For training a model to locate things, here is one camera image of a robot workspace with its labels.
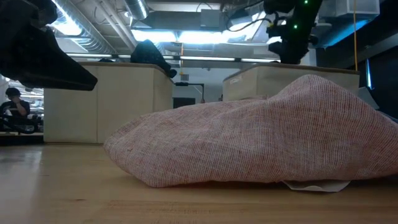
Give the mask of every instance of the table surface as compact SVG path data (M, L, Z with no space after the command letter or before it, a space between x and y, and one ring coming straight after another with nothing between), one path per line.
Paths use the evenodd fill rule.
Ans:
M154 189L100 146L0 148L1 223L398 223L397 186L373 181L336 194L247 183Z

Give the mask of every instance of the striped fabric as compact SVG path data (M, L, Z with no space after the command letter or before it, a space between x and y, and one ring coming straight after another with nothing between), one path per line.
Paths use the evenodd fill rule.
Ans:
M142 116L117 130L104 148L122 170L153 187L398 174L398 124L315 75L266 100Z

